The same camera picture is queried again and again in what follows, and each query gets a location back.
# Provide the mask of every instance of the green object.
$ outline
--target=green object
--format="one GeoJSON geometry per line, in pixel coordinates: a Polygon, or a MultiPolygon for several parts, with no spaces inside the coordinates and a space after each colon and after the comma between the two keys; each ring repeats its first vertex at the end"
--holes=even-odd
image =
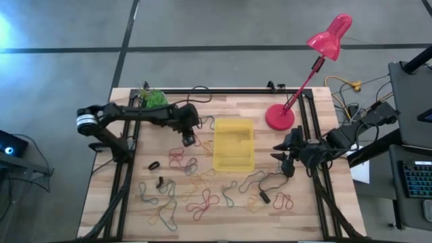
{"type": "Polygon", "coordinates": [[[160,90],[146,91],[142,98],[146,101],[143,103],[146,108],[159,107],[162,105],[168,105],[168,100],[165,94],[160,90]]]}

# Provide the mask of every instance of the keyboard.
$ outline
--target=keyboard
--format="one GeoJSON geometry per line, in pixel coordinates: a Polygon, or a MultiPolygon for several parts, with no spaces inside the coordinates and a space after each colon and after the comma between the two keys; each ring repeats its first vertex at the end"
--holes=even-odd
{"type": "Polygon", "coordinates": [[[432,162],[404,161],[405,186],[410,198],[432,198],[432,162]]]}

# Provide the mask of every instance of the red rubber band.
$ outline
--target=red rubber band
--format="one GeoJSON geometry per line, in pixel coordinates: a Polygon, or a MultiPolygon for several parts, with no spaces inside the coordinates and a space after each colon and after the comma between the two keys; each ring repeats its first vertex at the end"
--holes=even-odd
{"type": "Polygon", "coordinates": [[[282,209],[282,207],[284,207],[284,205],[285,205],[286,210],[290,210],[290,209],[292,209],[292,207],[294,207],[294,202],[291,200],[291,196],[289,194],[284,194],[282,192],[278,192],[276,194],[275,200],[273,201],[273,208],[274,209],[282,209]],[[282,203],[281,203],[280,207],[276,207],[275,204],[277,202],[277,199],[279,198],[279,195],[282,195],[282,203]]]}
{"type": "Polygon", "coordinates": [[[201,217],[203,216],[204,212],[207,211],[207,209],[209,209],[210,205],[216,205],[216,204],[219,203],[219,197],[218,197],[217,195],[211,195],[211,191],[210,191],[210,189],[204,189],[204,190],[202,191],[202,199],[204,199],[204,202],[202,202],[202,203],[195,203],[195,202],[193,202],[193,203],[189,203],[188,205],[186,205],[186,210],[187,210],[188,212],[192,212],[192,211],[194,211],[195,209],[198,209],[198,210],[193,214],[193,216],[192,216],[192,218],[193,218],[195,221],[199,221],[199,220],[201,219],[201,217]],[[211,200],[212,198],[217,198],[217,202],[210,202],[210,200],[211,200]]]}

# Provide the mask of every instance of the white paper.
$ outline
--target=white paper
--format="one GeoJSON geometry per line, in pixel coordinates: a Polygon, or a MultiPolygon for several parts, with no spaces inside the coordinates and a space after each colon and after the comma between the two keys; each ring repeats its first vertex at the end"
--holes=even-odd
{"type": "MultiPolygon", "coordinates": [[[[351,149],[356,149],[357,145],[352,145],[351,149]]],[[[351,155],[355,151],[348,151],[346,154],[351,155]]],[[[369,184],[369,161],[365,161],[364,163],[361,163],[360,165],[357,165],[353,168],[351,168],[351,177],[353,180],[356,180],[357,182],[363,182],[366,184],[369,184]]]]}

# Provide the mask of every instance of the lamp base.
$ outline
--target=lamp base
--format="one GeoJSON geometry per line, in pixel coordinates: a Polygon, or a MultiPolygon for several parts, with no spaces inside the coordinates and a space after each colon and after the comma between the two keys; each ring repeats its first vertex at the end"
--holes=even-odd
{"type": "Polygon", "coordinates": [[[284,110],[284,105],[276,104],[270,106],[267,112],[265,113],[265,122],[271,129],[277,131],[284,131],[291,128],[292,124],[294,124],[294,112],[289,109],[285,114],[282,114],[284,110]]]}

